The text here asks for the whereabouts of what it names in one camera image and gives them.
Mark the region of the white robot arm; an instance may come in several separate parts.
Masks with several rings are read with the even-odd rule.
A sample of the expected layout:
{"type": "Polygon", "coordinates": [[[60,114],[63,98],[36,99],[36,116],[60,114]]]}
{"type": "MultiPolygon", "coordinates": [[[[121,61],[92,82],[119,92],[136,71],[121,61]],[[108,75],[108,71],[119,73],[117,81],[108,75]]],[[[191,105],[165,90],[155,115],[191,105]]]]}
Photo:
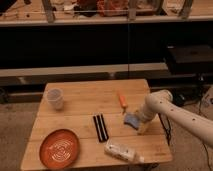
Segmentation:
{"type": "Polygon", "coordinates": [[[141,123],[151,122],[157,114],[163,114],[176,124],[213,148],[213,121],[182,109],[172,103],[168,90],[160,90],[145,96],[135,115],[141,123]]]}

